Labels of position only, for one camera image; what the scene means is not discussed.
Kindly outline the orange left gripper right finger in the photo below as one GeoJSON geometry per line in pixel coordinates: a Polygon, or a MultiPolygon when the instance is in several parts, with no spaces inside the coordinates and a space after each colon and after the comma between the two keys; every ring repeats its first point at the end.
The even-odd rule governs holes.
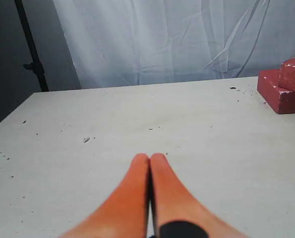
{"type": "Polygon", "coordinates": [[[165,155],[150,158],[156,238],[245,238],[247,235],[203,206],[184,186],[165,155]]]}

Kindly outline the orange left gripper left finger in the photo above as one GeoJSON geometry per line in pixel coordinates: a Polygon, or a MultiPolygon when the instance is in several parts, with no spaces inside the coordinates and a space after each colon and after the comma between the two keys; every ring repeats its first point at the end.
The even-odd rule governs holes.
{"type": "Polygon", "coordinates": [[[145,238],[148,227],[149,157],[137,154],[112,194],[62,238],[145,238]]]}

